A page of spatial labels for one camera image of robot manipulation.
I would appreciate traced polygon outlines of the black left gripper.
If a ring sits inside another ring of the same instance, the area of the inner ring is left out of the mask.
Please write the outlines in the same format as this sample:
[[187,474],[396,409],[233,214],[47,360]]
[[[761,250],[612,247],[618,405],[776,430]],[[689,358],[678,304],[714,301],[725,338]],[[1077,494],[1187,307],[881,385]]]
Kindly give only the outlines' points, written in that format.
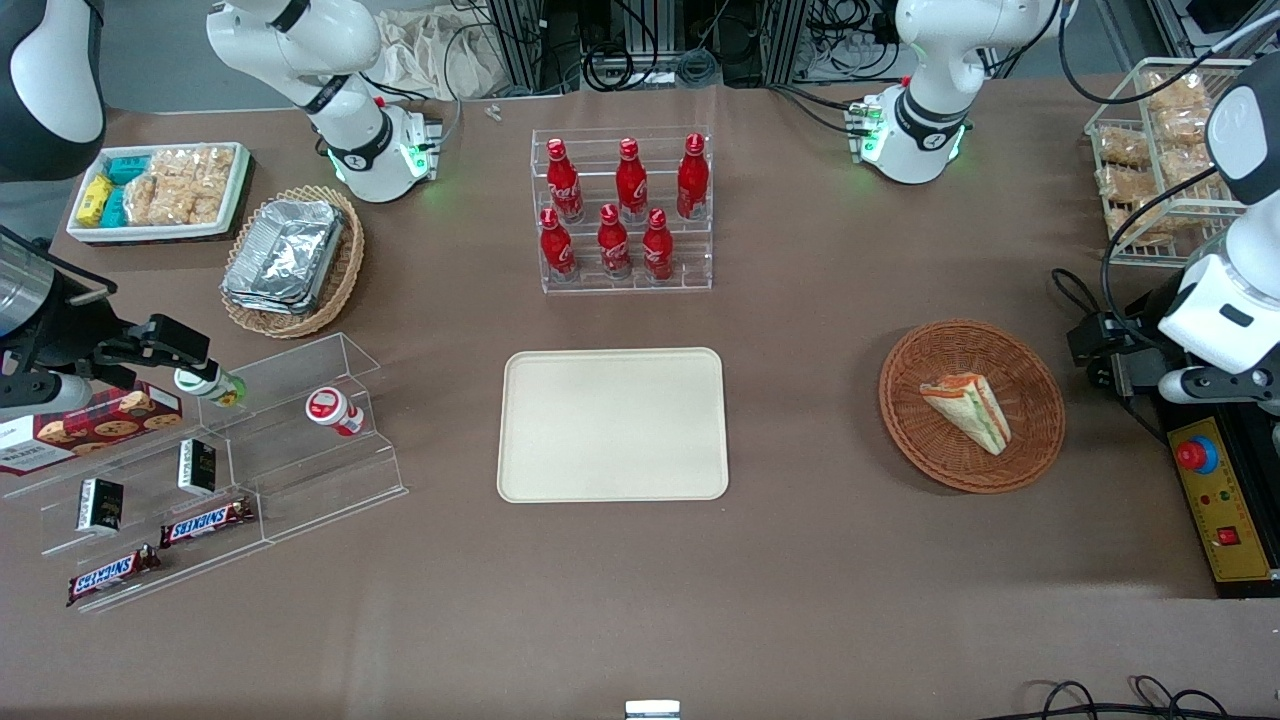
[[[1108,301],[1108,313],[1087,313],[1066,333],[1073,365],[1087,366],[1092,387],[1125,404],[1158,393],[1161,379],[1187,366],[1185,351],[1157,327],[1176,293],[1176,286],[1156,286],[1123,310]],[[1112,324],[1121,337],[1117,354]]]

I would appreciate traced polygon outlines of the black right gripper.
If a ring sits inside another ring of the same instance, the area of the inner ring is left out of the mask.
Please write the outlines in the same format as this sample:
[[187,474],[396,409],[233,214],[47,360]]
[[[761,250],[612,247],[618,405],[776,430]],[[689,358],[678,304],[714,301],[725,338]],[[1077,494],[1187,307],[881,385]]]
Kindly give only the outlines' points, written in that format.
[[106,299],[74,305],[72,299],[82,291],[78,282],[55,274],[35,314],[3,337],[3,354],[15,363],[3,373],[4,393],[90,389],[95,383],[132,389],[133,365],[214,372],[207,336],[163,314],[131,323]]

